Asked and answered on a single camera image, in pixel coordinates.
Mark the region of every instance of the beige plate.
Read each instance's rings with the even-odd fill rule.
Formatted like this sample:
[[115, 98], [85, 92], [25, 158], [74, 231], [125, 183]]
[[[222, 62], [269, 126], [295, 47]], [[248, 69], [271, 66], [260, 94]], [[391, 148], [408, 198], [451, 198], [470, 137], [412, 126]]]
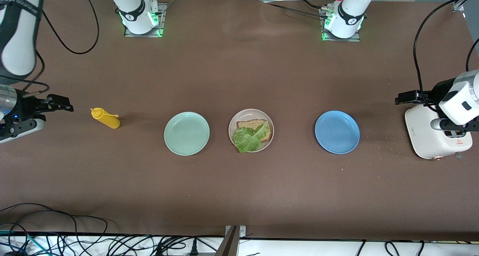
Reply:
[[245, 109], [245, 110], [239, 111], [235, 116], [233, 116], [233, 118], [231, 119], [229, 123], [229, 139], [231, 140], [231, 143], [233, 143], [234, 145], [233, 135], [235, 134], [236, 129], [238, 129], [238, 125], [236, 123], [239, 121], [249, 121], [252, 119], [267, 120], [271, 130], [271, 139], [267, 142], [264, 142], [258, 150], [253, 151], [253, 152], [258, 152], [265, 149], [271, 143], [272, 138], [274, 136], [274, 126], [272, 125], [272, 120], [263, 111], [260, 111], [258, 109]]

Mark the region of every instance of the mustard bottle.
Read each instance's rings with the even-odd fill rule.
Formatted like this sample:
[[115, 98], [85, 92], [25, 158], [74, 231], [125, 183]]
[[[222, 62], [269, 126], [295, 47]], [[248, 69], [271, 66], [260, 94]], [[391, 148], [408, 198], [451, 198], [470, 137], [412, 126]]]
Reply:
[[116, 129], [120, 127], [120, 120], [118, 119], [118, 115], [112, 115], [105, 111], [103, 108], [93, 108], [91, 110], [91, 116], [100, 121], [101, 123], [105, 124], [106, 126]]

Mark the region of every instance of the brown table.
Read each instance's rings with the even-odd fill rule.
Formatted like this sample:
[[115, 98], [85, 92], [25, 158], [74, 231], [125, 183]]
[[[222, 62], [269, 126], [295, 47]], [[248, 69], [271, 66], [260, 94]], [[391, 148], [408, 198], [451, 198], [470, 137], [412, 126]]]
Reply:
[[[257, 0], [176, 0], [163, 38], [124, 38], [113, 2], [93, 2], [101, 35], [87, 55], [67, 52], [41, 23], [41, 80], [75, 111], [48, 114], [41, 132], [0, 146], [2, 206], [34, 201], [101, 216], [115, 222], [109, 232], [222, 234], [224, 225], [246, 224], [253, 237], [479, 238], [479, 146], [462, 160], [420, 159], [404, 125], [410, 106], [394, 106], [399, 92], [418, 87], [412, 42], [437, 3], [373, 2], [361, 42], [340, 43], [321, 40], [317, 19]], [[86, 0], [46, 0], [44, 9], [74, 50], [91, 45]], [[418, 43], [426, 89], [462, 73], [471, 45], [461, 13], [437, 12]], [[92, 107], [119, 114], [122, 126], [95, 121]], [[229, 120], [245, 108], [273, 119], [262, 152], [240, 154], [229, 141]], [[314, 137], [318, 116], [333, 109], [361, 129], [346, 155]], [[183, 111], [211, 128], [190, 157], [163, 141], [166, 123]], [[73, 231], [58, 216], [46, 221], [25, 225]]]

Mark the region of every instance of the light green plate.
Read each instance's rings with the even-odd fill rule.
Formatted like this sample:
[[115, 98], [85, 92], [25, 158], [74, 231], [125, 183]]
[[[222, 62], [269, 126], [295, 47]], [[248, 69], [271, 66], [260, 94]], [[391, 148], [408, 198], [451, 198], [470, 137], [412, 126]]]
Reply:
[[174, 154], [189, 156], [200, 152], [209, 139], [207, 120], [194, 112], [183, 112], [168, 121], [165, 128], [166, 146]]

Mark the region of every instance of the white robotic arm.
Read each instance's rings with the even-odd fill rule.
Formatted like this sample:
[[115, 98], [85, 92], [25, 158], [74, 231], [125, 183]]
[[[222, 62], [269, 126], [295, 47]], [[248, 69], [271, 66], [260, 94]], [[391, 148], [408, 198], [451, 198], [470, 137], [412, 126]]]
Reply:
[[[145, 34], [158, 23], [156, 0], [113, 0], [124, 25], [133, 34]], [[25, 79], [36, 64], [35, 44], [43, 0], [0, 0], [0, 84]]]
[[145, 34], [158, 23], [152, 14], [158, 12], [156, 0], [113, 0], [120, 10], [124, 25], [134, 34]]
[[324, 28], [338, 38], [352, 37], [361, 26], [371, 0], [336, 0]]
[[439, 107], [453, 123], [465, 125], [479, 116], [478, 95], [479, 70], [465, 72], [454, 79], [452, 87], [440, 101]]
[[[131, 33], [145, 34], [158, 25], [156, 0], [114, 2]], [[43, 0], [0, 0], [0, 143], [43, 128], [46, 118], [41, 113], [73, 111], [67, 97], [50, 94], [42, 100], [10, 86], [35, 68], [42, 7]]]

